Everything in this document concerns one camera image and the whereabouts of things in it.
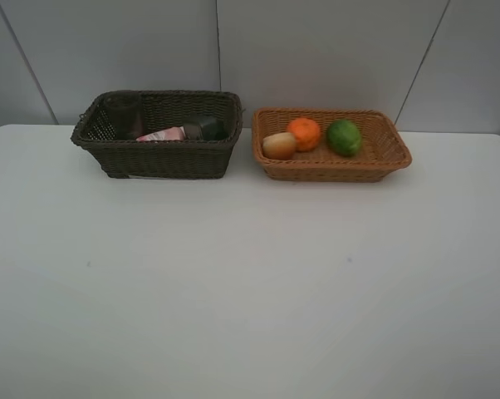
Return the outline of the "round bread bun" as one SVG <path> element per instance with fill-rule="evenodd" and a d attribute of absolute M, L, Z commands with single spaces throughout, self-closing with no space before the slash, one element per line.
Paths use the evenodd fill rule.
<path fill-rule="evenodd" d="M 268 159 L 290 160 L 297 151 L 297 141 L 290 132 L 282 132 L 265 137 L 262 153 Z"/>

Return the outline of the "dark green pump bottle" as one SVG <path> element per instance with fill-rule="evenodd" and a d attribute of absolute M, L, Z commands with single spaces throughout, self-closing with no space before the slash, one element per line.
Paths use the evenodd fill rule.
<path fill-rule="evenodd" d="M 214 116 L 190 116 L 182 124 L 183 132 L 188 140 L 225 140 L 228 133 L 221 120 Z"/>

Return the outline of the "orange tangerine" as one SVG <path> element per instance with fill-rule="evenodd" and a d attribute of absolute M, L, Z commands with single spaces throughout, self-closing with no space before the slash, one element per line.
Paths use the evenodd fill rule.
<path fill-rule="evenodd" d="M 297 152 L 312 151 L 321 141 L 321 128 L 313 119 L 296 118 L 287 125 L 287 132 L 294 136 Z"/>

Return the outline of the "pink lotion bottle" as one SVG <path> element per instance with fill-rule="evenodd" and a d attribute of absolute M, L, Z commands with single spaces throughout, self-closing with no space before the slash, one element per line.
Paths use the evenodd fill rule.
<path fill-rule="evenodd" d="M 186 139 L 185 131 L 182 126 L 174 126 L 161 131 L 156 131 L 148 135 L 138 137 L 139 142 L 146 141 L 182 141 Z"/>

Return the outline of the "green lime fruit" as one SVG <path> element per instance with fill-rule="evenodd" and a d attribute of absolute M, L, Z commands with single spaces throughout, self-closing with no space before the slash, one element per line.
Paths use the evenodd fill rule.
<path fill-rule="evenodd" d="M 363 139 L 355 123 L 341 119 L 333 121 L 327 127 L 326 143 L 338 155 L 352 157 L 359 153 Z"/>

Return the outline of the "translucent purple plastic cup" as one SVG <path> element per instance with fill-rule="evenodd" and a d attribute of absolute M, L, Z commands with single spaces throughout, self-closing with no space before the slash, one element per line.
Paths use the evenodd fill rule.
<path fill-rule="evenodd" d="M 143 106 L 138 91 L 111 91 L 103 105 L 118 140 L 136 140 L 144 134 Z"/>

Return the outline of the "dark brown wicker basket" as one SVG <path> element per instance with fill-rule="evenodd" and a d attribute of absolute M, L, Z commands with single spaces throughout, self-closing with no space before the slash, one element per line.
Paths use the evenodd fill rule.
<path fill-rule="evenodd" d="M 72 142 L 89 152 L 110 177 L 219 179 L 224 176 L 243 127 L 239 97 L 227 91 L 138 91 L 144 134 L 182 126 L 190 116 L 214 116 L 228 133 L 225 140 L 118 140 L 99 95 L 81 115 Z"/>

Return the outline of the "light orange wicker basket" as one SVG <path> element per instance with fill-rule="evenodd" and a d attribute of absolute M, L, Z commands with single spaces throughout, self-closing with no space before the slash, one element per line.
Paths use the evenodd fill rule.
<path fill-rule="evenodd" d="M 341 119 L 355 123 L 362 135 L 360 152 L 344 157 L 321 140 L 314 150 L 297 153 L 290 160 L 267 158 L 262 151 L 265 137 L 286 131 L 288 123 L 299 117 L 314 120 L 322 131 Z M 252 119 L 252 151 L 269 178 L 286 181 L 377 182 L 412 162 L 394 123 L 382 112 L 373 110 L 260 108 Z"/>

